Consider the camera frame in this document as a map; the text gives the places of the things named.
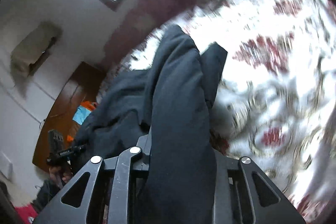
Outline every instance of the orange fabric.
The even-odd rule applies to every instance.
[[[96,109],[97,103],[90,102],[90,101],[84,101],[84,102],[81,102],[81,106],[85,107],[86,109],[90,111],[94,111]]]
[[[67,135],[67,142],[71,143],[74,140],[73,137],[71,137],[70,135]]]

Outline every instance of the floral blanket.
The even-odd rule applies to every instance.
[[[146,69],[167,25],[179,24],[200,52],[228,51],[211,113],[211,143],[248,156],[307,223],[336,190],[336,7],[329,0],[199,0],[154,30],[113,68]]]

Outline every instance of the black metal bracket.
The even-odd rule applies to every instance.
[[[149,172],[152,146],[149,135],[118,157],[94,156],[65,185],[35,219],[34,224],[101,223],[108,204],[108,224],[129,224],[137,178]],[[248,157],[234,160],[214,151],[217,177],[213,206],[214,224],[305,224],[288,199]],[[104,199],[107,178],[113,177],[109,202]]]

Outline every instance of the dark cloth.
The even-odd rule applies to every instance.
[[[39,214],[48,202],[59,192],[59,188],[50,179],[45,180],[37,193],[36,199],[32,201],[34,210]]]
[[[202,55],[175,26],[156,52],[145,89],[152,150],[138,223],[211,223],[216,160],[209,144],[209,108],[226,51],[213,44]]]
[[[118,156],[152,127],[147,182],[137,198],[136,222],[210,223],[216,161],[209,144],[212,107],[227,52],[214,43],[203,55],[179,26],[169,27],[149,70],[118,75],[86,118],[73,145],[92,156]]]
[[[7,189],[7,185],[0,181],[0,190],[2,191],[2,193],[4,194],[4,196],[9,200],[9,194],[8,194],[8,189]]]

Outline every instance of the round screw head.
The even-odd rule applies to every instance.
[[[140,147],[137,147],[137,146],[133,146],[130,148],[129,150],[132,154],[137,154],[141,151],[141,148]]]
[[[91,162],[92,162],[93,164],[98,164],[98,163],[100,163],[100,161],[101,161],[101,157],[100,157],[100,156],[93,156],[93,157],[91,158]]]
[[[248,157],[243,157],[241,158],[241,162],[244,164],[250,164],[251,163],[251,159]]]

